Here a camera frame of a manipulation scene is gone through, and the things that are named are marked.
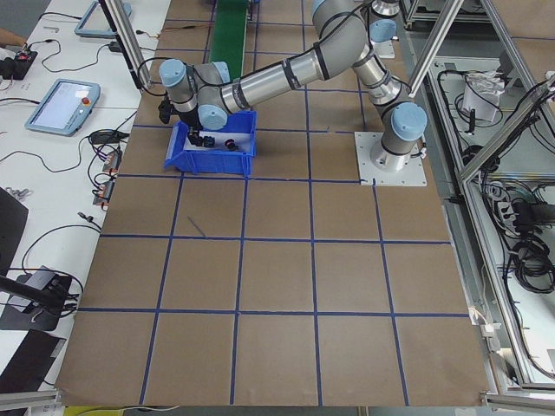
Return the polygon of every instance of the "metal bracket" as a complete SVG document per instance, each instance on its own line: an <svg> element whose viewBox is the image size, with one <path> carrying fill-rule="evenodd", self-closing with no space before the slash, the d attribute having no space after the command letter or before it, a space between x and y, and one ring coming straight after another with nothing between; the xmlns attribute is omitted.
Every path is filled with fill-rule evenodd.
<svg viewBox="0 0 555 416"><path fill-rule="evenodd" d="M370 159L370 149L383 133L355 132L356 158L361 185L376 186L426 186L426 175L421 158L412 158L403 170L396 173L384 172ZM413 153L418 153L415 146Z"/></svg>

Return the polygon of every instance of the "brown cardboard floor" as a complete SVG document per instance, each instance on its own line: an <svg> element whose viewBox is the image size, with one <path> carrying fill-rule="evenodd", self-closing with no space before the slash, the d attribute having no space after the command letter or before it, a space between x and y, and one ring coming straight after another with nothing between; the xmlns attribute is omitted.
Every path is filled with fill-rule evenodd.
<svg viewBox="0 0 555 416"><path fill-rule="evenodd" d="M169 19L203 27L164 34L157 55L206 59L209 3L173 1ZM276 3L249 24L246 72L316 40L310 1ZM135 119L56 383L65 404L480 403L432 175L358 185L352 132L382 126L353 74L255 108L249 179L165 171L157 105L144 95Z"/></svg>

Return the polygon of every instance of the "cable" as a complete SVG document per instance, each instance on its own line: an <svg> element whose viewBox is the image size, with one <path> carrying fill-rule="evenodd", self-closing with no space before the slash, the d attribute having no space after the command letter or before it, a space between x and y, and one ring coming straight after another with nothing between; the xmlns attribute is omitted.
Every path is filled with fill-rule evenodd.
<svg viewBox="0 0 555 416"><path fill-rule="evenodd" d="M26 101L26 102L32 102L33 104L40 104L40 101L35 101L35 100L29 100L28 98L16 98L16 97L10 97L10 98L0 98L0 102L1 101Z"/></svg>
<svg viewBox="0 0 555 416"><path fill-rule="evenodd" d="M490 217L494 214L492 212L492 206L490 204L489 198L486 196L486 186L492 186L493 184L487 183L487 175L489 171L485 168L481 171L482 175L482 183L481 183L481 193L482 198L484 199L484 205L486 207L486 211ZM537 198L535 192L540 189L539 184L534 190L531 189L526 183L516 180L516 179L508 179L504 180L504 182L513 183L518 186L522 186L522 188L529 192L534 198ZM506 198L508 198L508 202L512 203L515 200L521 198L511 198L509 193L509 189L517 191L518 188L507 188L503 187ZM530 349L528 347L526 337L524 335L524 324L523 324L523 317L520 314L518 308L516 307L516 302L514 301L513 294L509 287L509 274L511 271L515 276L515 280L518 282L520 286L524 289L529 290L533 293L552 293L555 289L555 268L551 263L548 255L547 246L535 235L528 234L524 236L517 236L516 238L513 236L507 236L505 230L499 227L497 221L493 220L493 225L497 230L498 238L501 242L502 246L502 256L503 256L503 266L501 269L501 278L504 283L505 291L507 294L507 298L509 300L511 311L513 313L513 317L518 324L519 329L519 337L522 340L522 344L525 350L526 358L530 361L531 365L540 371L546 377L555 379L555 374L551 373L544 368L542 368L532 356ZM509 244L506 238L509 237L513 240L516 240L516 244ZM542 276L547 276L548 278L548 285L539 288L537 285L531 282L531 278L539 278Z"/></svg>
<svg viewBox="0 0 555 416"><path fill-rule="evenodd" d="M139 67L137 68L137 73L140 72L140 69L143 67L143 65L145 65L146 63L150 62L150 61L167 61L169 59L175 59L175 58L168 58L166 56L155 56L154 58L148 58L146 60L144 60L143 62L141 62L139 64ZM151 93L150 91L148 91L148 88L146 88L142 82L139 79L139 83L140 83L140 89L142 89L145 93L152 95L153 97L163 97L164 95L166 95L166 93L163 94L155 94L155 93Z"/></svg>
<svg viewBox="0 0 555 416"><path fill-rule="evenodd" d="M52 168L50 168L50 167L48 167L48 166L46 165L46 162L44 161L44 159L42 158L42 156L40 156L40 155L38 155L38 154L36 154L36 153L26 152L26 151L24 151L24 150L15 150L14 152L12 152L12 153L10 153L10 154L7 154L6 156L4 156L3 158L0 159L0 163L4 162L7 158L10 158L11 156L14 156L14 155L20 153L20 154L27 154L27 155L29 155L29 156L34 156L34 157L38 158L38 159L41 161L41 163L42 163L42 165L44 166L44 168L45 168L47 171L51 172L51 173L61 173L61 172L71 171L71 170L76 169L77 167L79 167L79 166L81 165L81 163L82 163L81 143L82 143L85 139L87 139L88 137L89 137L89 136L85 136L85 137L83 137L81 140L79 140L79 144L77 145L77 149L79 150L79 160L77 161L77 163L76 163L75 165L73 165L73 166L71 166L71 167L65 167L65 168L63 168L63 169L52 169Z"/></svg>
<svg viewBox="0 0 555 416"><path fill-rule="evenodd" d="M76 19L76 20L81 20L82 17L81 16L71 16L71 15L66 15L65 13L56 13L55 11L45 11L44 13L42 13L37 20L41 20L44 16L46 15L57 15L57 16L64 16L64 17L70 17L72 19Z"/></svg>
<svg viewBox="0 0 555 416"><path fill-rule="evenodd" d="M57 39L51 39L51 41L57 43L57 45L58 45L58 50L57 50L57 52L54 52L53 54L48 55L46 58L44 58L44 59L41 61L41 64L46 68L47 71L51 72L52 74L58 74L58 73L60 73L60 72L75 72L75 71L81 71L82 69L92 67L92 66L94 66L94 65L96 65L96 64L98 63L98 61L99 61L99 59L100 59L100 58L99 58L99 55L100 55L100 53L101 53L101 50L103 50L104 48L107 48L107 47L109 46L109 43L106 43L106 44L100 46L100 47L96 50L96 58L95 58L95 61L94 61L94 62L91 62L91 63L88 63L87 65L83 65L82 67L79 67L79 68L65 68L65 69L51 69L51 68L49 68L49 67L46 66L45 62L46 62L48 59L50 59L52 56L59 55L59 54L61 54L61 52L62 52L62 45L60 44L60 42L59 42Z"/></svg>
<svg viewBox="0 0 555 416"><path fill-rule="evenodd" d="M89 413L95 413L95 412L108 412L108 411L118 411L118 410L148 410L148 411L152 411L152 412L168 412L170 410L175 410L177 408L179 408L180 406L172 406L172 407L164 407L164 408L158 408L158 407L149 407L149 406L131 406L131 407L103 407L100 409L91 409L91 410L86 410L85 412L81 412L76 414L75 416L84 416L85 414L89 414Z"/></svg>
<svg viewBox="0 0 555 416"><path fill-rule="evenodd" d="M8 91L12 87L12 85L14 85L14 77L13 76L10 78L10 83L8 84L8 87L0 88L0 91Z"/></svg>
<svg viewBox="0 0 555 416"><path fill-rule="evenodd" d="M65 230L65 229L68 229L68 228L74 228L74 227L75 228L89 228L90 230L93 230L93 231L96 231L96 232L100 233L95 227L91 227L89 225L82 225L82 224L61 225L59 227L53 228L52 230L46 231L39 238L37 238L33 242L33 244L30 245L29 248L23 253L23 257L21 258L21 270L23 270L24 272L27 272L27 270L32 270L32 269L25 269L25 260L26 260L27 256L29 255L29 253L31 252L31 250L33 250L33 247L35 247L43 238L45 238L49 234L52 234L53 232L56 232L56 231L59 231L59 230Z"/></svg>
<svg viewBox="0 0 555 416"><path fill-rule="evenodd" d="M453 115L451 114L451 110L449 108L449 99L447 97L447 93L445 92L445 89L443 88L443 84L441 83L441 77L445 74L449 74L449 69L446 69L444 71L441 71L438 75L437 75L437 83L438 86L440 87L440 92L441 92L441 98L443 99L443 105L445 106L445 109L447 110L447 116L449 117L449 120L451 121L451 127L454 130L456 139L457 139L457 147L459 149L459 154L462 155L464 153L464 150L462 148L462 143L465 144L465 146L467 148L470 147L470 145L468 144L468 142L465 140L464 137L462 137L462 135L460 134L459 128L457 127L457 123L454 120Z"/></svg>

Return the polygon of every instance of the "black cable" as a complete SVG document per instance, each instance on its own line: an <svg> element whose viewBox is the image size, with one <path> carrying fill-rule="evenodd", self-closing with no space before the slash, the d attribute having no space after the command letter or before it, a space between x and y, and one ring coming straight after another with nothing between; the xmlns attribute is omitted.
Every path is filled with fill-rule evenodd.
<svg viewBox="0 0 555 416"><path fill-rule="evenodd" d="M441 71L437 75L437 83L438 83L438 86L440 87L441 98L443 99L443 105L445 106L445 109L447 110L447 116L449 117L449 120L451 121L451 127L453 128L456 139L457 139L457 147L459 148L459 154L462 155L464 153L464 150L462 148L462 143L464 143L467 148L469 148L470 145L465 140L465 138L462 137L462 134L460 134L459 128L457 127L457 123L454 120L453 115L451 114L451 109L449 108L449 99L447 97L447 93L445 92L445 89L443 88L443 84L441 83L441 77L445 74L450 74L450 73L451 72L450 72L449 69Z"/></svg>
<svg viewBox="0 0 555 416"><path fill-rule="evenodd" d="M74 226L74 227L87 227L87 228L90 228L91 230L94 230L93 227L88 227L88 226L86 226L86 225L79 225L79 224L75 224L75 225L65 225L66 228L67 228L67 227L72 227L72 226ZM55 231L55 230L56 230L56 229L50 230L50 231L48 231L48 232L45 233L45 234L48 234L48 233L50 233L51 231ZM9 269L6 269L6 270L7 270L7 271L11 271L11 270L13 270L13 271L23 271L26 275L29 274L29 271L42 271L42 270L51 271L52 273L56 273L57 275L67 276L67 277L71 278L71 280L73 280L74 282L76 282L76 283L79 285L79 289L80 289L80 291L81 291L81 294L82 294L83 291L85 290L85 288L83 287L83 283L81 283L81 280L79 280L77 277L73 276L71 273L68 273L67 271L55 270L55 269L50 269L50 268L47 268L47 269L45 269L45 268L41 268L41 269L38 269L38 268L25 268L25 267L23 267L23 265L22 265L22 267L10 267ZM74 299L74 297L73 297L72 295L69 295L69 299Z"/></svg>
<svg viewBox="0 0 555 416"><path fill-rule="evenodd" d="M169 60L169 59L175 59L175 58L168 58L167 56L155 56L154 58L145 59L143 62L141 62L141 63L139 64L139 67L137 68L137 73L139 74L139 73L140 73L140 69L143 67L143 65L145 65L146 63L149 63L150 61L167 61L167 60ZM148 88L145 87L145 86L142 84L140 78L138 78L138 79L139 79L139 83L140 83L140 89L142 89L145 93L147 93L147 94L149 94L149 95L152 95L153 97L163 97L164 95L166 95L166 93L164 93L164 94L155 94L155 93L151 93L150 91L148 91Z"/></svg>
<svg viewBox="0 0 555 416"><path fill-rule="evenodd" d="M81 16L71 16L71 15L66 15L65 13L57 13L55 11L45 11L44 13L42 13L39 17L38 20L41 20L43 16L46 15L57 15L57 16L64 16L64 17L70 17L72 19L76 19L76 20L81 20L82 17Z"/></svg>
<svg viewBox="0 0 555 416"><path fill-rule="evenodd" d="M87 139L88 137L89 137L89 136L85 136L85 137L83 137L81 140L79 140L79 144L77 145L77 149L78 149L78 151L79 151L79 160L77 161L77 163L76 163L75 165L73 165L73 166L71 166L71 167L65 167L65 168L63 168L63 169L52 169L52 168L50 168L50 167L48 167L48 166L46 165L46 162L44 161L44 159L42 158L41 155L36 154L36 153L32 153L32 152L26 152L26 151L24 151L24 150L15 150L14 152L12 152L12 153L10 153L10 154L7 154L6 156L4 156L3 158L0 159L0 163L4 162L7 158L9 158L9 157L11 157L11 156L14 156L14 155L20 153L20 154L27 154L27 155L29 155L29 156L34 156L34 157L38 158L38 159L41 161L41 163L42 163L42 165L44 166L44 168L45 168L47 171L51 172L51 173L61 173L61 172L71 171L71 170L76 169L77 167L79 167L79 166L81 165L81 163L82 163L81 143L82 143L85 139Z"/></svg>
<svg viewBox="0 0 555 416"><path fill-rule="evenodd" d="M83 65L82 67L79 68L65 68L65 69L51 69L49 67L46 66L45 62L50 59L53 56L56 55L60 55L62 52L62 45L60 44L60 42L57 39L52 39L52 42L56 42L58 45L58 50L56 52L54 52L51 55L48 55L46 58L42 59L41 64L46 68L47 71L51 72L52 74L58 74L60 72L75 72L75 71L81 71L82 69L85 68L89 68L92 67L94 65L96 65L100 59L100 53L101 50L103 50L104 48L107 48L109 46L109 43L105 43L102 46L100 46L97 50L96 50L96 58L94 62L88 63L87 65Z"/></svg>
<svg viewBox="0 0 555 416"><path fill-rule="evenodd" d="M16 98L16 97L10 97L10 98L0 98L0 102L1 101L26 101L26 102L32 102L33 104L40 104L40 101L35 101L35 100L29 100L28 98Z"/></svg>
<svg viewBox="0 0 555 416"><path fill-rule="evenodd" d="M459 104L461 104L463 101L464 101L464 93L457 95L454 99L454 108L457 114L459 115L459 117L465 122L469 123L470 117L464 114L461 107L459 107ZM499 117L499 120L495 121L493 124L488 124L487 126L483 124L476 124L476 127L490 128L490 127L498 126L501 123L501 121L503 121L503 118L504 118L503 111L501 109L499 109L499 114L501 114L501 116Z"/></svg>
<svg viewBox="0 0 555 416"><path fill-rule="evenodd" d="M487 183L487 174L488 174L488 170L484 169L482 171L483 178L482 178L482 184L481 184L481 188L482 188L481 192L482 192L482 198L484 199L486 211L491 216L491 205L487 199L486 189L485 189L486 186L491 186L491 184ZM533 194L533 190L531 190L531 188L524 182L521 182L515 179L509 179L508 181L518 185L522 185L524 189L530 190ZM546 377L555 379L555 374L549 371L546 371L544 368L542 368L535 361L534 357L530 353L530 350L527 346L526 337L524 336L524 333L523 333L522 314L520 314L518 308L516 307L516 302L514 301L513 294L510 290L509 282L508 282L510 278L509 273L512 271L515 275L517 282L524 289L532 291L534 293L551 293L553 292L553 289L555 289L555 278L554 278L555 269L553 268L551 261L545 254L545 249L544 247L542 247L543 242L541 242L541 240L538 239L540 243L537 246L538 248L536 249L530 249L530 247L533 247L533 245L530 242L526 243L526 239L531 240L532 238L535 239L535 237L526 237L523 239L525 241L524 243L522 243L523 240L520 240L520 242L517 242L514 245L510 245L506 241L506 237L510 237L510 236L507 236L503 230L500 230L499 225L494 219L492 219L492 222L495 229L497 230L497 234L501 242L501 246L503 247L503 250L502 250L503 267L501 270L501 278L504 283L505 291L511 306L511 310L513 312L514 319L518 323L519 337L522 340L526 357L528 358L530 363L534 366L534 368L540 371L543 375L545 375ZM529 250L535 250L533 255L529 253ZM506 257L506 252L511 253L509 258ZM542 272L545 272L543 276L548 276L549 285L543 288L538 288L536 285L531 283L530 278L540 277L540 273Z"/></svg>
<svg viewBox="0 0 555 416"><path fill-rule="evenodd" d="M89 225L83 225L83 224L69 224L69 225L61 225L59 227L55 227L52 230L46 231L44 232L39 238L37 238L32 245L29 246L29 248L23 253L23 257L21 258L21 270L23 270L24 272L27 272L27 270L32 270L32 269L25 269L25 259L27 258L27 256L29 255L30 251L33 250L33 247L35 247L43 238L45 238L46 236L48 236L49 234L52 234L53 232L59 231L59 230L65 230L68 228L89 228L90 230L99 232L95 227L91 227Z"/></svg>

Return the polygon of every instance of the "electrical wiring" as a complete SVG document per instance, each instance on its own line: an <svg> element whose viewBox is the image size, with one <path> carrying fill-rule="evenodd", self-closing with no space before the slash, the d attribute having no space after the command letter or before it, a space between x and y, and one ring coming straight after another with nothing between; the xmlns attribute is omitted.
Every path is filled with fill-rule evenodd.
<svg viewBox="0 0 555 416"><path fill-rule="evenodd" d="M14 152L12 152L12 153L10 153L10 154L7 154L6 156L4 156L4 157L2 157L2 158L0 159L0 163L4 162L6 159L8 159L8 158L10 158L10 157L12 157L12 156L15 156L16 154L26 154L26 155L33 156L33 157L35 157L35 158L38 158L38 159L41 161L41 163L42 163L42 165L44 166L44 168L45 168L47 171L51 172L51 173L61 173L61 172L71 171L71 170L76 169L77 167L79 167L79 166L81 165L81 163L82 163L82 150L81 150L81 144L82 144L82 142L83 142L85 139L88 139L88 138L89 138L89 136L85 136L85 137L83 137L81 140L79 140L79 144L77 145L77 149L78 149L78 151L79 151L79 160L77 161L77 163L76 163L75 165L73 165L73 166L70 166L70 167L64 167L63 169L52 169L51 167L49 167L49 166L46 164L46 162L44 161L44 159L42 158L41 155L36 154L36 153L32 153L32 152L26 152L26 151L24 151L24 150L15 150Z"/></svg>
<svg viewBox="0 0 555 416"><path fill-rule="evenodd" d="M470 144L466 141L466 139L464 137L462 137L462 134L460 134L459 128L457 127L457 123L454 120L453 115L451 114L451 110L449 108L449 99L447 97L447 93L445 92L445 89L443 88L443 84L441 82L441 77L443 75L446 75L446 74L449 74L449 71L447 69L444 70L444 71L441 71L437 75L437 83L440 87L441 98L443 99L443 105L445 106L445 109L447 110L447 116L449 117L449 120L451 121L451 127L453 128L453 131L454 131L456 139L457 139L457 147L459 149L459 154L462 155L464 153L464 149L462 148L462 145L464 144L467 148L469 148Z"/></svg>
<svg viewBox="0 0 555 416"><path fill-rule="evenodd" d="M109 46L108 43L105 43L105 44L103 44L102 46L100 46L100 47L96 50L96 58L95 58L95 61L94 61L94 62L91 62L91 63L88 63L87 65L83 65L82 67L79 67L79 68L52 69L52 68L47 67L45 62L46 62L48 59L52 58L53 56L60 55L61 52L62 52L62 45L60 44L60 41L58 41L57 39L47 39L47 40L44 41L44 42L48 42L48 41L56 42L56 44L58 45L58 50L57 50L56 52L54 52L53 54L50 54L50 55L48 55L47 57L45 57L44 59L42 59L42 60L41 60L41 64L42 64L43 67L46 68L47 71L51 72L52 74L58 74L58 73L60 73L60 72L76 72L76 71L81 71L82 69L85 69L85 68L92 67L92 66L94 66L94 65L96 65L96 64L98 63L98 61L99 61L99 59L100 59L101 50L103 50L104 48L107 48L107 47Z"/></svg>
<svg viewBox="0 0 555 416"><path fill-rule="evenodd" d="M25 101L25 102L32 102L33 104L40 104L40 101L29 100L28 98L16 98L16 97L9 97L9 98L0 98L0 102L3 101Z"/></svg>
<svg viewBox="0 0 555 416"><path fill-rule="evenodd" d="M100 409L86 410L85 412L78 413L75 416L85 416L86 414L96 413L96 412L108 412L108 411L116 412L118 410L147 410L149 412L168 412L170 410L175 410L179 407L180 406L171 406L171 407L164 407L164 408L150 407L150 406L103 407Z"/></svg>
<svg viewBox="0 0 555 416"><path fill-rule="evenodd" d="M29 248L23 253L23 257L21 258L21 270L24 271L25 273L27 273L27 270L33 270L33 269L27 269L25 268L25 261L27 260L27 257L29 256L31 250L33 250L33 248L39 243L41 242L46 236L56 232L56 231L60 231L60 230L67 230L68 228L88 228L90 230L93 230L95 232L100 233L100 231L98 229L96 229L95 227L91 227L90 225L85 225L85 224L68 224L68 225L61 225L59 227L55 227L51 230L48 230L46 232L44 232L39 238L37 238L30 246Z"/></svg>
<svg viewBox="0 0 555 416"><path fill-rule="evenodd" d="M14 85L14 77L10 78L10 83L5 88L0 88L0 91L8 91Z"/></svg>
<svg viewBox="0 0 555 416"><path fill-rule="evenodd" d="M71 15L66 15L65 13L57 13L55 11L45 11L44 13L42 13L37 20L41 20L43 17L47 16L47 15L56 15L56 16L64 16L64 17L70 17L72 19L76 19L76 20L81 20L82 17L81 16L71 16Z"/></svg>
<svg viewBox="0 0 555 416"><path fill-rule="evenodd" d="M492 184L487 183L488 173L489 171L487 169L483 169L480 172L481 181L482 181L480 184L480 187L481 187L482 198L484 199L484 205L486 207L486 211L490 217L493 217L494 213L492 212L492 206L490 205L488 198L486 196L486 188L488 186L490 188L492 187ZM541 184L539 184L536 188L532 189L526 183L519 181L517 179L508 179L508 180L504 180L504 182L521 186L522 189L528 192L529 195L533 196L536 201L540 201L540 198L537 197L536 193L537 193L537 190L540 189L539 187ZM511 197L509 193L511 190L517 191L518 188L509 187L505 189L504 193L506 197L508 198ZM532 291L534 293L552 293L553 289L555 289L555 282L554 282L555 268L553 267L551 261L549 260L547 255L545 255L545 253L541 256L538 256L538 252L536 252L534 253L534 256L531 256L529 253L529 251L531 250L530 247L532 247L531 245L528 245L528 246L524 245L524 246L521 246L521 249L515 250L515 248L519 247L518 244L522 244L522 241L525 241L527 238L530 239L531 237L520 236L518 238L514 238L512 236L508 236L504 232L504 230L499 227L499 225L494 219L493 219L493 224L497 230L497 235L502 246L503 266L500 269L501 278L503 280L505 292L507 294L507 298L509 300L514 319L518 323L519 337L522 340L526 357L530 361L532 366L536 368L538 371L540 371L543 375L545 375L546 377L555 379L555 374L542 368L537 363L536 359L530 352L530 348L528 347L526 336L524 334L523 317L516 306L516 302L513 298L513 294L509 286L509 280L511 278L511 275L513 275L515 277L515 280L518 282L518 284L526 290ZM509 242L507 241L508 238L512 239L517 243L509 244ZM548 283L549 283L548 286L538 288L529 281L530 277L538 278L542 276L543 277L547 276Z"/></svg>
<svg viewBox="0 0 555 416"><path fill-rule="evenodd" d="M23 267L21 267L21 268L11 267L11 268L7 269L7 271L12 271L12 270L14 270L14 271L16 271L16 270L23 271L26 275L28 275L29 271L41 271L41 270L45 270L45 269L44 268L40 268L40 269L39 268L23 268ZM53 273L56 273L59 276L69 277L73 282L76 282L78 284L80 293L72 295L68 292L64 297L65 302L72 302L72 301L77 302L78 299L79 299L79 296L82 296L83 291L84 291L83 284L81 283L81 281L78 278L76 278L74 275L72 275L71 273L68 273L66 271L54 270L54 269L50 269L50 268L47 268L47 270L51 271ZM77 307L76 307L77 305L76 304L69 304L69 305L64 304L59 309L47 308L42 304L38 304L37 306L40 307L47 314L52 315L56 318L63 318L65 316L69 316L69 315L75 313L76 310L77 310Z"/></svg>

